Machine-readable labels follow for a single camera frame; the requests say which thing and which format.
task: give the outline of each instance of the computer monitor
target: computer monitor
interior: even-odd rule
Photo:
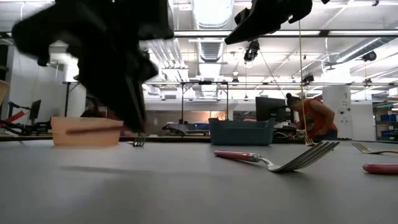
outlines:
[[[286,112],[286,102],[283,99],[268,97],[256,97],[256,119],[268,121],[275,118],[275,121],[284,122],[291,120],[291,113]]]
[[[40,104],[42,100],[37,100],[32,103],[30,107],[29,120],[34,121],[39,116]]]

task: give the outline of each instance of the tabletop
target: tabletop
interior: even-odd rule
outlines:
[[[362,165],[398,162],[398,155],[366,155],[342,142],[289,174],[213,155],[258,152],[284,164],[307,149],[151,142],[81,149],[41,140],[2,142],[0,223],[396,223],[398,176],[367,174]]]

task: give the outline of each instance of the pink handle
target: pink handle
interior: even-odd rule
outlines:
[[[370,174],[398,174],[398,163],[364,164],[363,169]]]
[[[233,151],[216,150],[216,151],[214,151],[214,155],[225,157],[225,158],[230,158],[230,159],[252,161],[252,159],[250,157],[250,152],[233,152]]]

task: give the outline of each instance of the plastic bin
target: plastic bin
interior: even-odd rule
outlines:
[[[10,89],[10,84],[0,80],[0,105],[9,89]]]
[[[52,136],[56,146],[113,146],[119,143],[120,131],[67,135],[70,129],[122,126],[123,121],[106,118],[51,118]]]
[[[210,129],[208,123],[192,123],[195,125],[195,130],[200,130],[200,131],[208,131]]]
[[[220,121],[210,118],[211,143],[218,146],[268,146],[274,137],[275,119],[268,121]]]
[[[388,138],[389,137],[389,133],[392,133],[392,131],[390,130],[386,130],[386,131],[381,131],[381,137],[382,138]]]
[[[397,121],[397,115],[396,114],[383,114],[380,115],[380,120],[381,121]]]

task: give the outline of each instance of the person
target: person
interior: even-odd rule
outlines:
[[[337,138],[338,130],[333,120],[335,112],[329,107],[325,106],[319,99],[300,99],[292,96],[290,93],[286,94],[287,106],[294,111],[297,111],[300,116],[299,129],[304,129],[304,117],[307,122],[307,134],[314,139],[335,139]]]
[[[103,118],[104,116],[100,113],[98,108],[98,101],[96,99],[88,100],[88,109],[83,112],[81,118]]]

